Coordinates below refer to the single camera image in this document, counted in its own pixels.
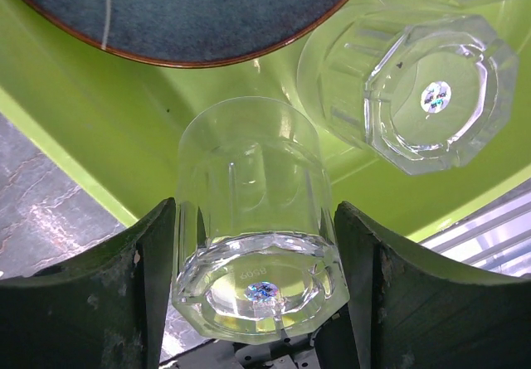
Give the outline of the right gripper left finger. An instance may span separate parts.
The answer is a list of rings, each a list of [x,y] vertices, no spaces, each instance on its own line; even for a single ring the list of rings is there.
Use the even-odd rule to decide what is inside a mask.
[[[176,203],[30,277],[1,282],[3,368],[156,368]]]

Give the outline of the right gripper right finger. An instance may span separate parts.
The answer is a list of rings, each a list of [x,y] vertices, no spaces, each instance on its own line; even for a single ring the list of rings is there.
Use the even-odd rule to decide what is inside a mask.
[[[528,279],[446,258],[346,201],[334,226],[361,367],[529,367]]]

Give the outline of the clear plastic cup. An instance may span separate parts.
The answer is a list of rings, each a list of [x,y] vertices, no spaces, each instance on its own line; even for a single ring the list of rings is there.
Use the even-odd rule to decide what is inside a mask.
[[[202,336],[297,337],[348,302],[319,135],[290,104],[200,113],[178,146],[176,204],[172,303]]]
[[[508,123],[519,58],[482,16],[346,7],[309,36],[307,115],[409,175],[463,167]]]

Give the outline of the blue ceramic plate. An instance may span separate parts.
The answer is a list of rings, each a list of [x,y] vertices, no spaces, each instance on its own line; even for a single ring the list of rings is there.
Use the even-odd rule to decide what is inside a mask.
[[[209,68],[276,51],[348,0],[23,0],[63,31],[155,66]]]

